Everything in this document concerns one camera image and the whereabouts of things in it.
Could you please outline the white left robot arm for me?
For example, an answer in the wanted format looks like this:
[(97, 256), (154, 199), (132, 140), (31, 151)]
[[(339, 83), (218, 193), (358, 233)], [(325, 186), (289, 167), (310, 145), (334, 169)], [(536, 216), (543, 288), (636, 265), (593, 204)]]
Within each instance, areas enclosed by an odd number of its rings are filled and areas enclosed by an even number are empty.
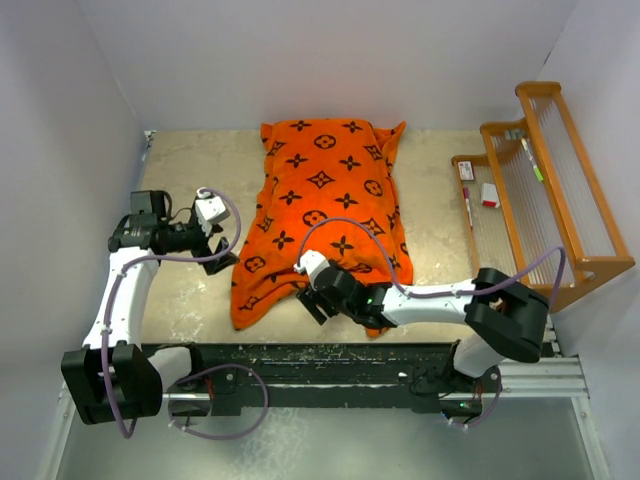
[(227, 218), (241, 220), (232, 200), (201, 187), (180, 222), (164, 190), (130, 195), (130, 210), (108, 239), (109, 275), (96, 318), (79, 349), (64, 353), (61, 373), (82, 421), (115, 423), (132, 436), (138, 419), (158, 414), (164, 393), (202, 387), (206, 369), (193, 344), (169, 345), (152, 355), (141, 346), (141, 327), (152, 283), (167, 262), (195, 263), (214, 275), (237, 262), (239, 239), (221, 238)]

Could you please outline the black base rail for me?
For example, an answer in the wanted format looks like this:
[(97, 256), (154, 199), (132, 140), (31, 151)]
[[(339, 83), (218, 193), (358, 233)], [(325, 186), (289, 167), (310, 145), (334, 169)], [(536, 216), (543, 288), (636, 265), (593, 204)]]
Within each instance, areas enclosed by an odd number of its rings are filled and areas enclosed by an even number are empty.
[(435, 378), (450, 343), (202, 344), (209, 374), (167, 396), (180, 417), (237, 416), (248, 407), (409, 409), (475, 417), (481, 397), (498, 392), (489, 371), (467, 390)]

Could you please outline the red white marker pen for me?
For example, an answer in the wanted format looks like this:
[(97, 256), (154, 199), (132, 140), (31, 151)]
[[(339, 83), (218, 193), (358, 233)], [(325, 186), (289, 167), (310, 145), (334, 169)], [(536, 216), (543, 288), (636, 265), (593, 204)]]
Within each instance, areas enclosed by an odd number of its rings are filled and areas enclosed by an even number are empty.
[(473, 213), (472, 213), (472, 205), (471, 205), (469, 188), (467, 186), (464, 186), (462, 189), (462, 193), (463, 193), (463, 198), (465, 202), (465, 208), (467, 212), (469, 227), (470, 229), (473, 229)]

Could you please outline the orange wooden tiered rack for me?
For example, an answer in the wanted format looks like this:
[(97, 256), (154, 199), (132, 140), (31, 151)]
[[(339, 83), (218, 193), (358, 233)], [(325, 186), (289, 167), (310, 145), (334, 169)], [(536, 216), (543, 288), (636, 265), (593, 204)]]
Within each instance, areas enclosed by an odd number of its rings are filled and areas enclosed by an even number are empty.
[[(552, 312), (557, 313), (631, 269), (630, 255), (607, 203), (559, 83), (529, 81), (515, 94), (522, 116), (481, 126), (484, 152), (457, 155), (451, 163), (469, 235), (473, 269), (493, 267), (513, 275), (550, 248), (561, 245), (566, 265), (553, 253), (523, 278), (534, 290), (550, 295), (561, 282)], [(538, 182), (520, 141), (504, 131), (521, 128), (544, 181)], [(473, 163), (475, 180), (459, 177), (458, 163)], [(496, 185), (499, 208), (481, 203), (483, 183)], [(470, 229), (462, 189), (470, 191)]]

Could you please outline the white red small box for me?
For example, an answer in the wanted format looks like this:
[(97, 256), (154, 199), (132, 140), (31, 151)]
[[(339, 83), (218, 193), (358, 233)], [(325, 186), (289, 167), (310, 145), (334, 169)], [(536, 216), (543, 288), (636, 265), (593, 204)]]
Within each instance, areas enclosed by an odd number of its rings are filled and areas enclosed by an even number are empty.
[(488, 208), (499, 208), (500, 198), (498, 190), (493, 183), (483, 183), (481, 186), (481, 203)]

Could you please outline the grey small clip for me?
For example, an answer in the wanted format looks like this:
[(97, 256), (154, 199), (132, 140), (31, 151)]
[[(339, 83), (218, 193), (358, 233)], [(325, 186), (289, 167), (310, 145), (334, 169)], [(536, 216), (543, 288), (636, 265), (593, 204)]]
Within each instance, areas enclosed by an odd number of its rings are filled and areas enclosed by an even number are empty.
[(504, 131), (504, 137), (510, 141), (520, 141), (526, 137), (526, 131), (521, 128), (507, 129)]

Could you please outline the aluminium frame rail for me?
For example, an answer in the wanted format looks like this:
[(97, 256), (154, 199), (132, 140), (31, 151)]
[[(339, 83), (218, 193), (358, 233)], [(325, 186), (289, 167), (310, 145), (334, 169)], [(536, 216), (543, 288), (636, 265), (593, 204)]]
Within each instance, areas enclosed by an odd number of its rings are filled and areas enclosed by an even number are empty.
[[(305, 339), (224, 344), (328, 344)], [(449, 343), (425, 328), (347, 343)], [(111, 424), (74, 420), (61, 479), (588, 479), (579, 407), (580, 362), (546, 343), (533, 364), (500, 366), (486, 416), (409, 409), (248, 407), (237, 416), (195, 416), (182, 433), (160, 414), (130, 439)]]

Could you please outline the orange patterned pillowcase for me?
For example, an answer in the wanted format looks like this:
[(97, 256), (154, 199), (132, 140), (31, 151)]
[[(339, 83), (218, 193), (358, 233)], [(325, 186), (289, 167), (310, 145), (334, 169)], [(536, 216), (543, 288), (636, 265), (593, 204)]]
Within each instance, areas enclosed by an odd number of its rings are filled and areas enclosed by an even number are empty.
[(299, 251), (322, 253), (369, 285), (414, 280), (392, 171), (404, 124), (297, 119), (263, 124), (265, 182), (231, 280), (231, 323), (245, 330), (304, 289)]

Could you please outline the green tipped white pen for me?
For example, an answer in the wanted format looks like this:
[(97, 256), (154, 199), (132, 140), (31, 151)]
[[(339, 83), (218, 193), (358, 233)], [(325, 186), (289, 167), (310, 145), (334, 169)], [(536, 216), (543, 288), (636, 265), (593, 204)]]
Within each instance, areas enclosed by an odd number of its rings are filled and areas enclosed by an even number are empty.
[(537, 165), (537, 162), (536, 162), (536, 159), (534, 157), (533, 151), (532, 151), (532, 149), (531, 149), (531, 147), (529, 145), (529, 141), (526, 138), (521, 138), (520, 139), (520, 143), (521, 143), (521, 146), (522, 146), (522, 148), (523, 148), (523, 150), (524, 150), (524, 152), (525, 152), (525, 154), (526, 154), (526, 156), (528, 158), (528, 161), (531, 164), (532, 170), (533, 170), (533, 172), (534, 172), (534, 174), (536, 176), (537, 181), (538, 182), (543, 182), (544, 181), (544, 176), (543, 176), (541, 170), (539, 169), (539, 167)]

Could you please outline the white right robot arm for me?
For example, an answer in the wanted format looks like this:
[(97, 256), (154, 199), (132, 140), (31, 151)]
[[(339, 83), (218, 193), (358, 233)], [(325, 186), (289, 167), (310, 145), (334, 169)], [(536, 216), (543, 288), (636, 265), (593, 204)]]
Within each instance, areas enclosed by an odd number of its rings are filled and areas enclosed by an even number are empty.
[(294, 270), (308, 278), (297, 297), (318, 323), (338, 314), (372, 330), (414, 323), (466, 325), (472, 334), (453, 344), (435, 380), (446, 390), (467, 391), (505, 360), (540, 360), (549, 301), (493, 268), (450, 286), (366, 285), (316, 251)]

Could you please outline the white red label card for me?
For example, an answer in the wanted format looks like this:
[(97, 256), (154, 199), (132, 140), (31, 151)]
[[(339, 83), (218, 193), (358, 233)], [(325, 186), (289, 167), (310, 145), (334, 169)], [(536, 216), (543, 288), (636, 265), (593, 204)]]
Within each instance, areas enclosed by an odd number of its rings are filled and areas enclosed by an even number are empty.
[(461, 181), (470, 182), (475, 180), (474, 166), (471, 161), (460, 161), (458, 163), (458, 170)]

